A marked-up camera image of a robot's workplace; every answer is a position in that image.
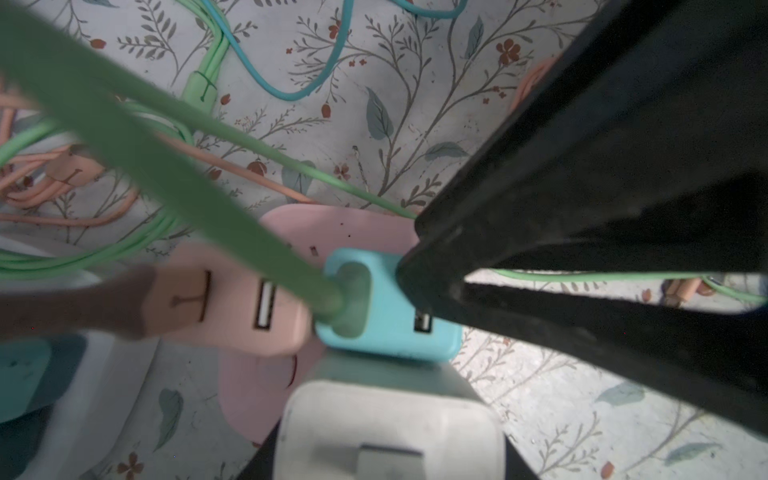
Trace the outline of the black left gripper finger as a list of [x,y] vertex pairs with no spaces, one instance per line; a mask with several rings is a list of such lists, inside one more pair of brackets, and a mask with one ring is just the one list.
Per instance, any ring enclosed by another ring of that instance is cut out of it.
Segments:
[[767,270],[767,5],[612,1],[431,202],[421,310],[767,429],[767,311],[469,284],[479,269]]

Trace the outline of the teal USB charger cube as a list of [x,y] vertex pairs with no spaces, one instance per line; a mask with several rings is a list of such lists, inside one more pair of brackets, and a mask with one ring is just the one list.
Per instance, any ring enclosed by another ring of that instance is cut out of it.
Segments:
[[410,302],[396,278],[399,255],[340,248],[323,273],[340,286],[342,310],[315,318],[327,346],[429,362],[449,362],[462,345],[462,327],[425,313]]

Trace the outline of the white USB charger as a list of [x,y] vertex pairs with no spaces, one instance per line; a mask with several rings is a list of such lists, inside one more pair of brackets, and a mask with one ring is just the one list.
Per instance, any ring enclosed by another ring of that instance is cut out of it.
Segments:
[[493,409],[448,363],[329,350],[289,397],[276,479],[502,479]]

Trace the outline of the pink power strip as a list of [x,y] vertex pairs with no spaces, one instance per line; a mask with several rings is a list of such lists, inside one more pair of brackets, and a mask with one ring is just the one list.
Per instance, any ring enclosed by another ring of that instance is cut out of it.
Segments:
[[[286,205],[267,213],[261,223],[318,268],[339,248],[404,254],[417,243],[412,219],[345,207]],[[218,359],[218,400],[224,418],[257,447],[266,442],[288,398],[325,350],[307,306],[281,288],[274,293],[270,325],[305,326],[304,344],[274,356],[222,349]]]

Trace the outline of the pink USB charger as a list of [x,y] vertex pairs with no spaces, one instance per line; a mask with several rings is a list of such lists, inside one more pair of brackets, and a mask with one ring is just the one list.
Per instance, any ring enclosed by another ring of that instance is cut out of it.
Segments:
[[200,242],[177,246],[158,268],[141,314],[148,336],[264,357],[294,354],[312,333],[297,298]]

